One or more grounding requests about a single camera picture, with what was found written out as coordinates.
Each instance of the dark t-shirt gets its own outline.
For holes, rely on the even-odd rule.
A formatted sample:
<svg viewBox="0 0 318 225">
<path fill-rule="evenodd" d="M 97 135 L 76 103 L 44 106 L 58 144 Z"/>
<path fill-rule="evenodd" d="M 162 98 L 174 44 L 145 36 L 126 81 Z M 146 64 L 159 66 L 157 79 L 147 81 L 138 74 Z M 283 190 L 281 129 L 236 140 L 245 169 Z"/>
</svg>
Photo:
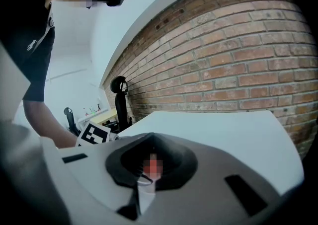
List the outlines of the dark t-shirt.
<svg viewBox="0 0 318 225">
<path fill-rule="evenodd" d="M 9 55 L 29 79 L 31 85 L 24 100 L 43 101 L 44 85 L 55 30 L 51 28 L 34 51 L 36 43 L 45 34 L 49 11 L 45 0 L 2 0 L 0 39 Z"/>
</svg>

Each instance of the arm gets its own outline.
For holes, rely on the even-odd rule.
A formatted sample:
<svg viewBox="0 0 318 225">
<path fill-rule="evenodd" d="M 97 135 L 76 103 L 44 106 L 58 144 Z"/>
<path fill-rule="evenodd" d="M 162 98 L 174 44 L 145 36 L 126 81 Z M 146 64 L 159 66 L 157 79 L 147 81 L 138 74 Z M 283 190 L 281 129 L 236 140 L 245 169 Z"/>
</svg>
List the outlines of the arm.
<svg viewBox="0 0 318 225">
<path fill-rule="evenodd" d="M 58 148 L 75 146 L 77 137 L 59 124 L 44 102 L 24 100 L 23 107 L 27 120 L 37 134 L 51 138 Z"/>
</svg>

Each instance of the person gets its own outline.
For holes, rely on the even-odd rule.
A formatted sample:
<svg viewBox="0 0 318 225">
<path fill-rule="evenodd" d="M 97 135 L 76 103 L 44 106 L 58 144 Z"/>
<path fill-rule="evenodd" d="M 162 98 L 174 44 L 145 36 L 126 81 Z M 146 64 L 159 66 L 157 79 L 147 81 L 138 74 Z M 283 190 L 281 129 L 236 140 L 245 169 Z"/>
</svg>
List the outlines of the person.
<svg viewBox="0 0 318 225">
<path fill-rule="evenodd" d="M 58 148 L 73 147 L 77 137 L 64 129 L 44 103 L 44 86 L 55 38 L 50 17 L 53 0 L 2 0 L 0 40 L 12 60 L 30 81 L 24 98 L 24 113 L 32 128 L 51 138 Z M 123 0 L 61 0 L 90 8 Z"/>
</svg>

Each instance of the black stripe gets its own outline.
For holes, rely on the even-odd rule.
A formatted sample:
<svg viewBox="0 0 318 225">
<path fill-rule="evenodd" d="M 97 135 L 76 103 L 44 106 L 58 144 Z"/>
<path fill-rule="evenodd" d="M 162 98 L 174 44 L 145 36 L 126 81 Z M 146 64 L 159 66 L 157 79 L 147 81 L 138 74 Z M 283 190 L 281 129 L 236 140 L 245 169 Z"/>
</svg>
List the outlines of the black stripe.
<svg viewBox="0 0 318 225">
<path fill-rule="evenodd" d="M 64 161 L 64 163 L 69 163 L 69 162 L 77 161 L 79 159 L 84 159 L 87 157 L 88 156 L 85 153 L 80 153 L 80 154 L 75 154 L 72 156 L 64 157 L 64 158 L 62 158 L 62 160 Z"/>
</svg>

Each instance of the desk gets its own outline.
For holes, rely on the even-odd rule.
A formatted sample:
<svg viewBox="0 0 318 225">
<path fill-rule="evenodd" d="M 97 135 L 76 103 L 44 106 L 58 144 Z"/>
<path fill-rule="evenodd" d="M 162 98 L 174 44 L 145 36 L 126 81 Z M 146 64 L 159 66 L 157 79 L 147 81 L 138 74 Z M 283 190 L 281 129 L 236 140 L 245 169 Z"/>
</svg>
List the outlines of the desk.
<svg viewBox="0 0 318 225">
<path fill-rule="evenodd" d="M 78 125 L 79 125 L 80 129 L 83 130 L 85 128 L 86 122 L 88 122 L 92 118 L 94 118 L 94 117 L 96 117 L 96 116 L 98 116 L 98 115 L 100 115 L 102 113 L 105 113 L 107 111 L 108 111 L 107 108 L 103 108 L 103 109 L 97 111 L 95 114 L 89 114 L 87 116 L 79 118 L 78 119 Z"/>
<path fill-rule="evenodd" d="M 118 135 L 148 132 L 169 134 L 224 150 L 262 175 L 279 194 L 284 194 L 304 179 L 297 150 L 270 111 L 157 111 Z"/>
<path fill-rule="evenodd" d="M 112 119 L 112 118 L 114 118 L 116 116 L 117 116 L 117 110 L 116 110 L 116 108 L 113 108 L 110 111 L 107 111 L 107 112 L 102 113 L 102 114 L 100 114 L 100 115 L 98 115 L 96 117 L 93 117 L 91 119 L 91 121 L 93 123 L 96 123 L 96 124 L 103 124 L 106 121 L 108 121 L 108 120 L 110 120 L 110 119 Z"/>
</svg>

